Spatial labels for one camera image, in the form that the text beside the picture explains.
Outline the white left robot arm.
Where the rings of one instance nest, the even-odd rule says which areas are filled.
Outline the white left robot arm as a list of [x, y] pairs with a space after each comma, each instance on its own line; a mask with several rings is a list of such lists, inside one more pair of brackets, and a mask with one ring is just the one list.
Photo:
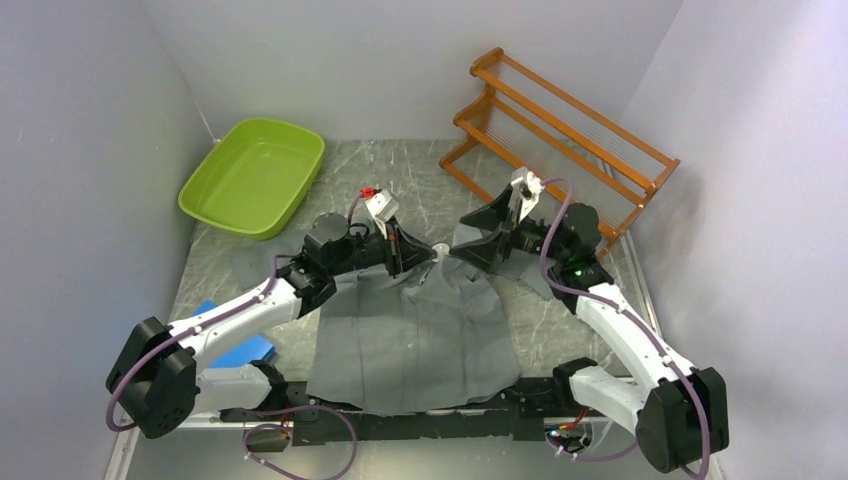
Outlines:
[[227, 369], [213, 363], [263, 331], [319, 309], [336, 293], [339, 275], [382, 266], [396, 277], [438, 257], [395, 218], [362, 234], [340, 214], [318, 217], [300, 250], [275, 255], [267, 278], [247, 292], [171, 324], [154, 316], [136, 324], [105, 382], [107, 427], [138, 428], [155, 439], [194, 414], [282, 415], [290, 404], [288, 383], [270, 362]]

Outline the grey button-up shirt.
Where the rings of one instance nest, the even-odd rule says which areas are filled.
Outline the grey button-up shirt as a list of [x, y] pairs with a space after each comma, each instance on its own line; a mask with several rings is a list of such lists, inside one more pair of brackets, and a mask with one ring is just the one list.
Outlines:
[[341, 275], [308, 316], [264, 333], [275, 363], [311, 396], [379, 415], [485, 401], [522, 374], [501, 297], [455, 257], [398, 277], [381, 266]]

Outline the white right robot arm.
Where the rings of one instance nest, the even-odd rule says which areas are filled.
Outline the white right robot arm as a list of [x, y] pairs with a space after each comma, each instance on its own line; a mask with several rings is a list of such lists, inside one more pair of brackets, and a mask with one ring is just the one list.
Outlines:
[[709, 474], [712, 455], [729, 445], [726, 382], [677, 353], [637, 315], [596, 250], [602, 240], [595, 208], [565, 200], [547, 223], [531, 217], [535, 191], [507, 186], [460, 224], [483, 237], [451, 253], [487, 272], [521, 251], [538, 259], [553, 296], [597, 333], [625, 366], [629, 381], [583, 357], [553, 369], [550, 401], [564, 415], [595, 410], [628, 431], [657, 471]]

